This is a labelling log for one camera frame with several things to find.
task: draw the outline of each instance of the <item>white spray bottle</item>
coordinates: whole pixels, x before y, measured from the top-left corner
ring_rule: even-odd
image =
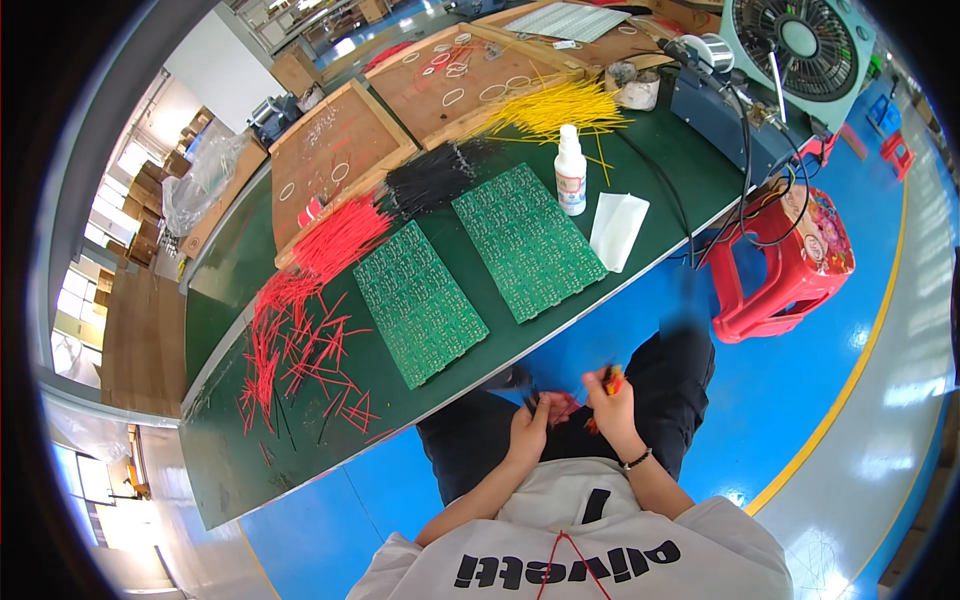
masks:
[[[587,208],[587,159],[580,150],[577,128],[560,127],[560,150],[553,160],[557,173],[557,200],[571,217]]]

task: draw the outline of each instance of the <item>green circuit board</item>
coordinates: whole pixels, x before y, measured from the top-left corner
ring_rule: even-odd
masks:
[[[411,390],[490,333],[415,221],[353,276]]]
[[[526,163],[470,190],[453,208],[517,323],[607,275]]]

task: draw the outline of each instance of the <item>red plastic stool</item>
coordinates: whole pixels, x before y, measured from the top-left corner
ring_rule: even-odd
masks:
[[[900,148],[903,148],[902,153],[898,152]],[[884,160],[894,163],[894,169],[897,171],[897,181],[903,181],[906,172],[913,166],[917,154],[910,150],[910,147],[903,141],[903,136],[897,131],[892,133],[880,146],[880,156]]]
[[[744,229],[755,233],[761,242],[780,238],[803,209],[805,194],[805,186],[794,185],[780,200],[780,206],[769,206],[745,220]],[[769,198],[751,203],[747,214]],[[767,278],[746,299],[732,252],[741,236],[740,227],[734,226],[731,239],[717,242],[707,255],[720,299],[720,314],[713,319],[713,328],[726,344],[790,331],[835,294],[853,272],[853,250],[840,216],[830,198],[813,187],[806,214],[797,228],[776,246],[762,248]]]

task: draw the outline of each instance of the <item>white t-shirt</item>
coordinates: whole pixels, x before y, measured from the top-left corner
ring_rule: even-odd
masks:
[[[671,521],[640,510],[614,461],[580,458],[541,463],[496,520],[426,548],[391,534],[347,599],[533,599],[552,551],[544,600],[604,598],[600,586],[613,599],[793,597],[783,549],[730,500]]]

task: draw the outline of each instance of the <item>blue floor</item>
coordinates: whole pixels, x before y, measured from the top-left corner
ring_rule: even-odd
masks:
[[[864,117],[881,88],[868,89],[849,119],[871,154],[860,161],[841,140],[812,181],[837,206],[855,271],[789,334],[732,346],[714,340],[710,406],[681,476],[697,501],[721,494],[745,506],[755,498],[821,421],[870,334],[894,259],[903,196],[903,185],[878,158],[880,136]],[[679,263],[662,262],[521,364],[541,389],[583,398],[582,372],[626,364],[668,316],[663,311],[675,305]],[[710,289],[708,273],[700,273],[699,287]],[[707,299],[701,302],[706,310]],[[412,539],[441,508],[430,464],[411,429],[241,523],[281,598],[342,598],[390,533]]]
[[[443,12],[442,4],[431,5],[427,0],[403,0],[393,6],[393,12],[388,13],[382,20],[376,23],[364,23],[360,27],[350,32],[349,36],[338,39],[333,46],[322,44],[314,48],[317,59],[313,63],[318,69],[323,69],[341,56],[349,54],[355,47],[359,46],[373,36],[379,34],[388,27],[392,27],[401,19],[409,18],[418,12],[436,11]]]

